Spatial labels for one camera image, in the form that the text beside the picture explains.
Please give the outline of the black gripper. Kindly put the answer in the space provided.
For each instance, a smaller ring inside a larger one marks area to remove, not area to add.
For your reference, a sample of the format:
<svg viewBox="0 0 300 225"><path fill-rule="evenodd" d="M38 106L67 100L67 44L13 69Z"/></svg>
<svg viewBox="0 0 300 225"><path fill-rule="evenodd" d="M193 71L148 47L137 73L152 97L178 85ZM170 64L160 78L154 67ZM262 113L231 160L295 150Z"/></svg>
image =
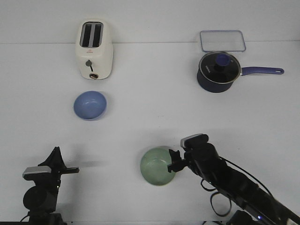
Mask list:
<svg viewBox="0 0 300 225"><path fill-rule="evenodd" d="M42 169L42 172L38 174L37 181L42 185L60 185L63 174L79 173L79 167L65 166L59 146L54 147L49 157L40 163L38 168Z"/></svg>
<svg viewBox="0 0 300 225"><path fill-rule="evenodd" d="M168 151L171 157L168 172L176 173L188 167L204 180L217 180L218 172L222 168L222 160L211 143L188 149L184 153L184 158L180 156L179 150L169 149Z"/></svg>

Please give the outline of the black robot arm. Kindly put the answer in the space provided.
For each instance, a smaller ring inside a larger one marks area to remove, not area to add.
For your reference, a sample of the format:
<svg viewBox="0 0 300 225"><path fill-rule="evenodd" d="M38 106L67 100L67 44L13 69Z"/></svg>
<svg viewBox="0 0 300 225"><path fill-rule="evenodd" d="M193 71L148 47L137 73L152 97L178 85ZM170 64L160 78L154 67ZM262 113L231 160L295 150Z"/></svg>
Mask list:
<svg viewBox="0 0 300 225"><path fill-rule="evenodd" d="M78 172L78 167L66 167L58 146L44 162L24 170L22 177L35 183L23 197L23 204L29 210L29 225L67 224L62 215L55 212L61 176Z"/></svg>
<svg viewBox="0 0 300 225"><path fill-rule="evenodd" d="M210 183L218 193L236 203L242 211L234 214L233 224L298 225L300 217L278 202L246 175L229 167L210 143L185 152L169 150L171 164L168 171L178 172L189 167L196 175Z"/></svg>

